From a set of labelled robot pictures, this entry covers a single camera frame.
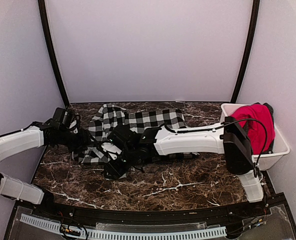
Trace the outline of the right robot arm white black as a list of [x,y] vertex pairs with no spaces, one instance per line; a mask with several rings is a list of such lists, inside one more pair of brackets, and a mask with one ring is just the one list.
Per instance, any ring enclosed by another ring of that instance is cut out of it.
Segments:
[[137,162],[181,153],[215,153],[225,156],[227,170],[238,177],[248,202],[243,213],[254,217],[263,208],[264,191],[251,141],[239,121],[227,116],[224,122],[202,127],[172,129],[166,124],[136,133],[118,125],[107,137],[104,149],[112,159],[104,165],[104,177],[123,178]]

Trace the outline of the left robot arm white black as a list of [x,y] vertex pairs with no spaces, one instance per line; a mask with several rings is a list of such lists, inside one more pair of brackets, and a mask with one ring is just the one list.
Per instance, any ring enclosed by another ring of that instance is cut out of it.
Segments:
[[[53,126],[42,122],[33,122],[29,127],[0,136],[0,162],[25,152],[48,145],[63,145],[70,153],[84,151],[93,143],[88,130]],[[0,195],[39,205],[39,210],[48,218],[55,218],[58,206],[45,197],[41,188],[10,177],[0,172]]]

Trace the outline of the black white checkered shirt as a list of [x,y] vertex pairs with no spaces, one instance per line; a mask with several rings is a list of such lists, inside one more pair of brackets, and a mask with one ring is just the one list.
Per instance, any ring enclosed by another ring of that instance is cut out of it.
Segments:
[[154,144],[159,130],[162,128],[167,130],[186,128],[184,116],[179,109],[129,113],[122,107],[104,104],[90,120],[87,128],[92,137],[97,140],[98,145],[88,147],[85,151],[72,153],[73,159],[77,160],[80,165],[93,163],[105,165],[107,157],[101,144],[117,125],[125,125],[140,134],[135,150],[130,151],[130,154],[135,153],[140,157],[141,162],[156,155]]

